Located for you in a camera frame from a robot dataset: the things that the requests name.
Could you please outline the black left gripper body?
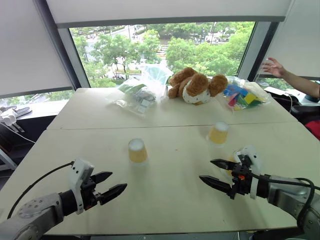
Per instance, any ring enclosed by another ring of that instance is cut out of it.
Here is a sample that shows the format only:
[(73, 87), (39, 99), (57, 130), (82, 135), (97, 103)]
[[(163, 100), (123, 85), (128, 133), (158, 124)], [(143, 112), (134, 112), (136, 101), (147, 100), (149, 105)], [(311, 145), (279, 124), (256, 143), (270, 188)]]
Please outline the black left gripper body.
[(81, 197), (85, 211), (96, 206), (98, 203), (102, 205), (102, 194), (96, 191), (96, 185), (103, 181), (101, 175), (92, 175), (81, 184)]

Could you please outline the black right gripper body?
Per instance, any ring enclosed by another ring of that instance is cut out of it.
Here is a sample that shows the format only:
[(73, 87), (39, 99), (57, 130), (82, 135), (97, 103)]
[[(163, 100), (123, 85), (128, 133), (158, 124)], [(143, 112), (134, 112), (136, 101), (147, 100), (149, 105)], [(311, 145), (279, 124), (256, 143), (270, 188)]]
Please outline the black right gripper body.
[(236, 194), (249, 194), (252, 184), (251, 163), (248, 155), (238, 154), (239, 162), (229, 164), (233, 185), (228, 196), (234, 199)]

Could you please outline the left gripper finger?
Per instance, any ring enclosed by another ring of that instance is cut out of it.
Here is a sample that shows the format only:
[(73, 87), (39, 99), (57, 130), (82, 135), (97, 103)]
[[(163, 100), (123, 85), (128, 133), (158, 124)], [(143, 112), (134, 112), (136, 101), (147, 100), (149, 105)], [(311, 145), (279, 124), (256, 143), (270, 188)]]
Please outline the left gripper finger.
[(100, 205), (104, 205), (117, 198), (127, 188), (127, 183), (121, 183), (113, 186), (108, 191), (102, 193), (99, 197)]
[(102, 171), (96, 173), (90, 177), (91, 182), (94, 185), (104, 182), (107, 178), (109, 178), (113, 173), (111, 171)]

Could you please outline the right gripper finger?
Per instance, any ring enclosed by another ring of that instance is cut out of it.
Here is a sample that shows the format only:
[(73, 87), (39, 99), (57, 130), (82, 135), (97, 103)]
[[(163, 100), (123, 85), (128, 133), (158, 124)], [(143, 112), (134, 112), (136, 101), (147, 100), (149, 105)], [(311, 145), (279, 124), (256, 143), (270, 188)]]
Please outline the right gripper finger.
[(232, 171), (238, 164), (237, 162), (224, 160), (224, 159), (213, 159), (210, 162), (213, 165), (219, 167), (220, 169), (223, 169), (226, 171)]
[(227, 195), (232, 192), (231, 186), (226, 182), (220, 181), (218, 178), (209, 175), (200, 175), (199, 178), (211, 188), (226, 193)]

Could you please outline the person's bare hand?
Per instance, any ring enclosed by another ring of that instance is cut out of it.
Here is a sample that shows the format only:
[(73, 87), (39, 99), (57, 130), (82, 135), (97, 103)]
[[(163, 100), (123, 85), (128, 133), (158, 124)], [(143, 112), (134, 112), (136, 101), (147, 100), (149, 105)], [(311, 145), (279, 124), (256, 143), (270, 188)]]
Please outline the person's bare hand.
[(287, 70), (273, 57), (268, 57), (267, 60), (262, 63), (261, 69), (265, 73), (272, 74), (277, 78), (284, 79), (287, 76)]

